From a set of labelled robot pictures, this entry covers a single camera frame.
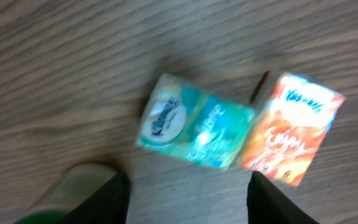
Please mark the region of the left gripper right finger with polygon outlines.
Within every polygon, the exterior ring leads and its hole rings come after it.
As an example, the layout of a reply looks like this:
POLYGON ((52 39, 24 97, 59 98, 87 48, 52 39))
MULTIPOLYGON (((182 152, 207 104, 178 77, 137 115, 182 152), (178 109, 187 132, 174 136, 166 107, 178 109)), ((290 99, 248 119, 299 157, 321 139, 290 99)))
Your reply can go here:
POLYGON ((258 171, 248 184, 247 211, 248 224, 318 224, 258 171))

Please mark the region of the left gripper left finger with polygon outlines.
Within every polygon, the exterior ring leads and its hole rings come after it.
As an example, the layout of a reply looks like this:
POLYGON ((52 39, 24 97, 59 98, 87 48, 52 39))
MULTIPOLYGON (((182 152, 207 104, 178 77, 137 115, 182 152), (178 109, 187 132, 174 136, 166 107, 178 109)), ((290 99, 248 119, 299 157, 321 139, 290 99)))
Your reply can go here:
POLYGON ((130 179, 118 172, 59 223, 126 224, 130 195, 130 179))

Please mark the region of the green lid jar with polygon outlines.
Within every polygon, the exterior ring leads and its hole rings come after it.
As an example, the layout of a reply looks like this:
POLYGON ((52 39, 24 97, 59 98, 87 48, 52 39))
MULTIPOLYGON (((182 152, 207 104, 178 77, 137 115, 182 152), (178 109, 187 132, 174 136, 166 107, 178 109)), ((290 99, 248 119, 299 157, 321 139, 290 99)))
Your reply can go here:
POLYGON ((16 224, 56 224, 116 174, 116 169, 104 164, 84 163, 74 166, 16 224))

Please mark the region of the orange tissue pack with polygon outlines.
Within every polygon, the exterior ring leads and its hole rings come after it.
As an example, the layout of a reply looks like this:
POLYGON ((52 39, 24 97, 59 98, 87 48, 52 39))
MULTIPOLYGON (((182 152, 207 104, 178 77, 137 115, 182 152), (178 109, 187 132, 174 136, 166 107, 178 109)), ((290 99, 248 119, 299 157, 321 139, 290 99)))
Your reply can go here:
POLYGON ((297 187, 345 100, 305 73, 269 73, 253 102, 255 124, 239 165, 297 187))

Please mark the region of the teal tissue pack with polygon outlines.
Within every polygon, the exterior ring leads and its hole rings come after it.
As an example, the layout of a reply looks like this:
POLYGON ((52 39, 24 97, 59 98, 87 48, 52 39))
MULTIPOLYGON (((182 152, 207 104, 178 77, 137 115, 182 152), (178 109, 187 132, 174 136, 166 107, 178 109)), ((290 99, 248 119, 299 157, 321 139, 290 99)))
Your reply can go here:
POLYGON ((248 105, 223 100, 164 73, 142 113, 137 146, 203 166, 227 169, 254 120, 248 105))

